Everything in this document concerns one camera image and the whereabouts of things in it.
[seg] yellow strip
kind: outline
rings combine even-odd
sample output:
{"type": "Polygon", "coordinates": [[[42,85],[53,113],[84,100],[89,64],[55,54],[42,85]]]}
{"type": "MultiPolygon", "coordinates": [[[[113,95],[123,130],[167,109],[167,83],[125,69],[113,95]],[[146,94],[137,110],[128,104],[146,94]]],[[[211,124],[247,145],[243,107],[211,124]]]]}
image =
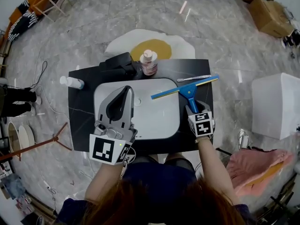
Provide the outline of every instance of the yellow strip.
{"type": "Polygon", "coordinates": [[[170,93],[167,93],[167,94],[164,94],[164,95],[161,95],[161,96],[159,96],[159,97],[155,97],[155,98],[153,98],[153,100],[156,99],[156,98],[162,98],[162,97],[164,97],[164,96],[170,95],[170,94],[175,93],[175,92],[179,92],[179,90],[174,91],[174,92],[170,92],[170,93]]]}
{"type": "Polygon", "coordinates": [[[196,84],[196,86],[199,86],[199,85],[203,85],[203,84],[206,84],[206,83],[210,83],[212,81],[215,81],[215,80],[218,80],[217,78],[213,79],[213,80],[210,80],[210,81],[206,81],[206,82],[202,82],[202,83],[198,83],[196,84]]]}

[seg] blue squeegee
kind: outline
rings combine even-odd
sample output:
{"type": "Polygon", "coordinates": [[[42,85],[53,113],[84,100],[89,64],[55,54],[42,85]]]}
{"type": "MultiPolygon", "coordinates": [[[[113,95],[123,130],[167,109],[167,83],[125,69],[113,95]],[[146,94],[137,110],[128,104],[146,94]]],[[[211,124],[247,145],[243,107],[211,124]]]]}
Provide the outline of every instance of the blue squeegee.
{"type": "Polygon", "coordinates": [[[200,86],[200,85],[203,85],[203,84],[206,84],[206,83],[210,83],[210,82],[215,81],[217,79],[219,79],[219,75],[216,75],[216,76],[213,76],[213,77],[210,77],[210,78],[206,78],[206,79],[202,79],[202,80],[197,81],[197,82],[192,82],[190,84],[183,85],[183,86],[177,87],[177,88],[173,88],[173,89],[170,89],[170,90],[165,91],[165,92],[160,92],[158,94],[154,94],[154,95],[151,96],[151,98],[152,99],[161,98],[163,96],[166,96],[166,95],[169,95],[169,94],[172,94],[172,93],[175,93],[175,92],[179,92],[182,96],[184,96],[188,100],[191,111],[193,113],[199,113],[198,108],[196,106],[196,102],[194,100],[194,96],[195,96],[195,93],[196,93],[196,90],[197,90],[197,86],[200,86]]]}

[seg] sleeve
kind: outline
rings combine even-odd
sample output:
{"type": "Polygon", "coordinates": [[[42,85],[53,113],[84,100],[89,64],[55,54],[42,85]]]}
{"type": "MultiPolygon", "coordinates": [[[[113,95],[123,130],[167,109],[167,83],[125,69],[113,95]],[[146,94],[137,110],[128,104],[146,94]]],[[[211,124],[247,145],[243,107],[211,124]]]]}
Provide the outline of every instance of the sleeve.
{"type": "Polygon", "coordinates": [[[89,206],[89,202],[85,200],[73,200],[68,198],[64,201],[60,213],[58,214],[55,222],[64,224],[80,224],[81,220],[89,206]]]}
{"type": "Polygon", "coordinates": [[[236,210],[241,214],[242,218],[244,219],[246,225],[255,225],[257,224],[256,219],[249,211],[249,208],[245,204],[238,204],[234,205],[236,210]]]}

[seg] black shorts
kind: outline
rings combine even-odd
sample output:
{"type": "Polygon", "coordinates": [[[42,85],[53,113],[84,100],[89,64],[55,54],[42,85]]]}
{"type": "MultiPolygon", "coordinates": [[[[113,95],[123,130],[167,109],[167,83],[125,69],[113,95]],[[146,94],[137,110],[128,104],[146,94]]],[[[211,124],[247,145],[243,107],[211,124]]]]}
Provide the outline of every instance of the black shorts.
{"type": "MultiPolygon", "coordinates": [[[[135,163],[158,163],[158,161],[150,156],[138,156],[135,158],[135,160],[131,164],[135,164],[135,163]]],[[[191,162],[185,158],[174,158],[174,159],[166,161],[164,164],[170,165],[170,166],[183,167],[192,172],[195,172],[191,162]]]]}

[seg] white sneaker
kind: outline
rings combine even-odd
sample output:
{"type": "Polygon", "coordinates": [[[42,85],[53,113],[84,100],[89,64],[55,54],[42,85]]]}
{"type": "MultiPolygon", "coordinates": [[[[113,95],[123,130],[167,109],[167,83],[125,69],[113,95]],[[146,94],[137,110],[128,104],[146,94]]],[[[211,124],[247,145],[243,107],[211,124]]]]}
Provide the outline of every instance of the white sneaker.
{"type": "Polygon", "coordinates": [[[33,106],[31,107],[31,113],[33,116],[37,114],[36,109],[33,106]]]}
{"type": "Polygon", "coordinates": [[[41,105],[41,104],[42,104],[42,99],[41,99],[40,96],[37,96],[37,99],[36,99],[35,103],[36,103],[37,105],[41,105]]]}

